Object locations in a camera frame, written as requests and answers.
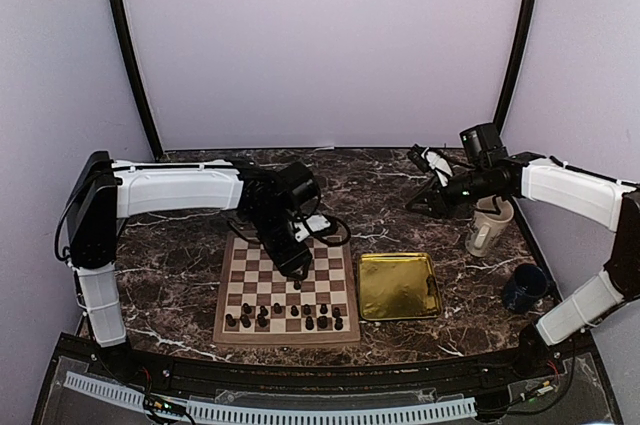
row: black pole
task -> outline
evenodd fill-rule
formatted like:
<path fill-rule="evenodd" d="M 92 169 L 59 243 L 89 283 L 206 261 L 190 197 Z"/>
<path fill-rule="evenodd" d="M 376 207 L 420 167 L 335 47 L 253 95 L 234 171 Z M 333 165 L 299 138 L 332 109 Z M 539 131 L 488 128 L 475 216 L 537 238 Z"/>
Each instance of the black pole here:
<path fill-rule="evenodd" d="M 527 44 L 527 36 L 529 35 L 529 26 L 531 25 L 531 16 L 533 15 L 533 5 L 535 0 L 522 0 L 520 5 L 520 15 L 518 16 L 518 25 L 516 26 L 516 34 L 511 47 L 511 56 L 509 57 L 509 65 L 507 73 L 502 84 L 502 91 L 498 99 L 496 113 L 493 116 L 493 123 L 499 132 L 504 128 L 504 122 L 507 119 L 509 105 L 513 98 L 513 91 L 516 88 L 524 49 Z"/>
<path fill-rule="evenodd" d="M 149 101 L 144 93 L 144 86 L 142 85 L 138 62 L 133 51 L 133 42 L 131 41 L 131 35 L 129 34 L 129 25 L 127 23 L 127 15 L 124 10 L 124 2 L 123 0 L 109 0 L 109 2 L 111 2 L 113 22 L 116 26 L 116 33 L 118 34 L 118 41 L 120 42 L 120 52 L 122 53 L 124 66 L 127 69 L 127 75 L 129 76 L 129 84 L 131 85 L 133 98 L 136 102 L 138 114 L 140 115 L 144 132 L 147 135 L 147 141 L 151 147 L 151 152 L 153 153 L 154 158 L 158 160 L 162 157 L 164 151 L 162 149 L 162 144 L 160 143 L 158 130 L 153 122 Z"/>

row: chessboard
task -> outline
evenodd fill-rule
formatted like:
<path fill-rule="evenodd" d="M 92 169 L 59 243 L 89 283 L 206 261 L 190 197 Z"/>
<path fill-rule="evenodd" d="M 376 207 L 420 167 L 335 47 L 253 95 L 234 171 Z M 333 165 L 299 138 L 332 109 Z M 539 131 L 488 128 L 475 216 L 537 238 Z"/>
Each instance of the chessboard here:
<path fill-rule="evenodd" d="M 327 239 L 337 241 L 340 237 Z M 280 274 L 260 245 L 229 234 L 216 307 L 216 345 L 330 347 L 360 342 L 349 245 L 328 247 L 311 238 L 306 243 L 313 262 L 307 279 L 296 284 Z M 243 308 L 249 307 L 249 321 L 242 324 Z M 261 325 L 260 307 L 267 310 Z M 235 323 L 230 325 L 227 315 Z M 324 328 L 318 326 L 321 316 L 326 317 L 326 321 L 320 319 Z"/>

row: brown marble tabletop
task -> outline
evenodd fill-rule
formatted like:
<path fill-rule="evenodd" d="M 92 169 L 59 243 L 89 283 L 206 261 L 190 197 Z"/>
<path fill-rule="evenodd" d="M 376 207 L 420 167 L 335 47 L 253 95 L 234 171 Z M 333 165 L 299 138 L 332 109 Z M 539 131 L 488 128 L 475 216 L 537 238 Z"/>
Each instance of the brown marble tabletop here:
<path fill-rule="evenodd" d="M 449 151 L 458 158 L 463 154 Z M 410 363 L 503 350 L 549 310 L 547 298 L 526 316 L 503 309 L 500 291 L 513 269 L 533 262 L 515 223 L 485 258 L 464 249 L 470 208 L 460 218 L 434 220 L 404 204 L 425 183 L 406 150 L 230 150 L 175 152 L 167 161 L 245 157 L 271 169 L 293 160 L 308 165 L 322 187 L 320 211 L 352 229 L 351 251 L 427 252 L 444 313 L 433 320 L 360 322 L 358 346 L 338 349 L 216 347 L 213 324 L 230 212 L 149 213 L 130 220 L 119 242 L 117 280 L 123 316 L 135 348 L 234 363 L 340 366 Z"/>

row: gold box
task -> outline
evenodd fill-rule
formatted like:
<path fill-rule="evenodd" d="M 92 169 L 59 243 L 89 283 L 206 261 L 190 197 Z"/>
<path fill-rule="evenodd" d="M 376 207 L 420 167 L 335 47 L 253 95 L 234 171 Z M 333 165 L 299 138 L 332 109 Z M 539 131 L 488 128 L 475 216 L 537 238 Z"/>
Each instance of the gold box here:
<path fill-rule="evenodd" d="M 366 253 L 358 263 L 360 315 L 365 320 L 435 318 L 442 298 L 427 253 Z"/>

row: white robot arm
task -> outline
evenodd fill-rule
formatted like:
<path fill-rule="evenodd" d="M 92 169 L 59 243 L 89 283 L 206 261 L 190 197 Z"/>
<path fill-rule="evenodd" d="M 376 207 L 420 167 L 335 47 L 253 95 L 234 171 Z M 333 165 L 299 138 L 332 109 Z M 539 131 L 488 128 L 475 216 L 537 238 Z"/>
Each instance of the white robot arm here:
<path fill-rule="evenodd" d="M 640 191 L 636 184 L 580 170 L 553 157 L 529 152 L 510 156 L 493 124 L 478 125 L 460 136 L 470 170 L 448 173 L 446 181 L 442 180 L 442 164 L 437 170 L 434 167 L 432 150 L 411 149 L 409 158 L 422 170 L 434 172 L 434 178 L 407 208 L 445 218 L 458 204 L 491 195 L 526 198 L 570 210 L 616 233 L 612 257 L 604 269 L 535 323 L 546 346 L 593 326 L 640 296 Z"/>
<path fill-rule="evenodd" d="M 309 214 L 301 206 L 316 200 Z M 253 223 L 257 239 L 285 276 L 304 279 L 312 256 L 304 240 L 324 240 L 338 223 L 315 213 L 320 190 L 311 171 L 293 163 L 281 171 L 216 160 L 206 163 L 145 164 L 91 155 L 68 200 L 56 231 L 56 255 L 74 269 L 93 335 L 100 347 L 126 342 L 115 279 L 117 223 L 152 211 L 213 208 L 237 210 Z M 58 241 L 66 219 L 69 246 Z M 341 243 L 329 242 L 331 245 Z"/>

